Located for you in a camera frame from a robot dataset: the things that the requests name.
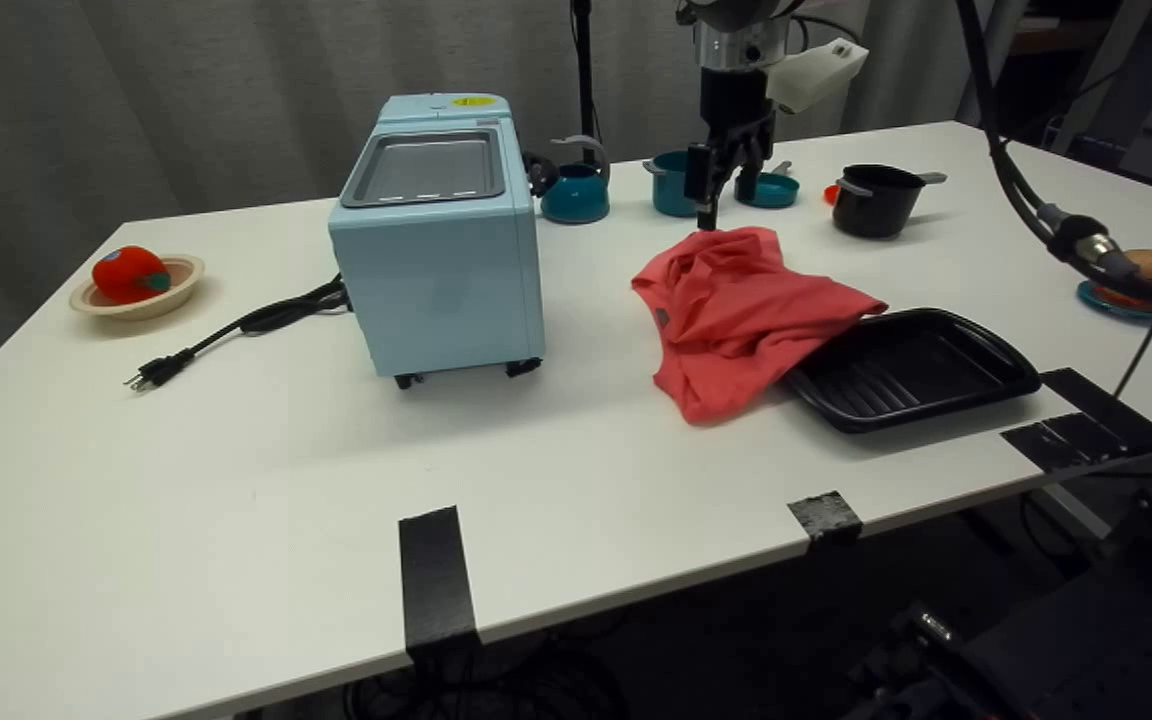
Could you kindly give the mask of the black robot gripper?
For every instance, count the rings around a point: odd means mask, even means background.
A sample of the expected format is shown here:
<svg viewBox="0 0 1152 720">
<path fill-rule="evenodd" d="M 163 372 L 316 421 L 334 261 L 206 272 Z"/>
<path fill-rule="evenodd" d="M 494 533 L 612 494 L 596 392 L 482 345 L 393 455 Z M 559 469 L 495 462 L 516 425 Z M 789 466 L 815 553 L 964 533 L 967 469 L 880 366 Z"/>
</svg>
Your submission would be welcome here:
<svg viewBox="0 0 1152 720">
<path fill-rule="evenodd" d="M 689 150 L 686 197 L 701 232 L 717 230 L 717 171 L 711 163 L 741 163 L 738 199 L 752 205 L 763 161 L 772 157 L 772 101 L 763 71 L 701 71 L 704 145 Z"/>
</svg>

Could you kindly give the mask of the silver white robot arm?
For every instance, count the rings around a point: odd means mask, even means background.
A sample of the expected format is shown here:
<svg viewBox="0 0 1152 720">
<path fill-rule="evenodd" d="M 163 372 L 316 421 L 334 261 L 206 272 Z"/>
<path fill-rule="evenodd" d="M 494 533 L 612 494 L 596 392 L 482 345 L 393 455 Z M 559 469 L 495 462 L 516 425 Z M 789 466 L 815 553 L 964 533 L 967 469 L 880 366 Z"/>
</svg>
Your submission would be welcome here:
<svg viewBox="0 0 1152 720">
<path fill-rule="evenodd" d="M 721 194 L 755 197 L 772 157 L 775 108 L 769 67 L 789 56 L 789 16 L 806 0 L 686 0 L 677 21 L 691 34 L 701 67 L 704 141 L 689 150 L 686 194 L 704 232 L 717 230 Z"/>
</svg>

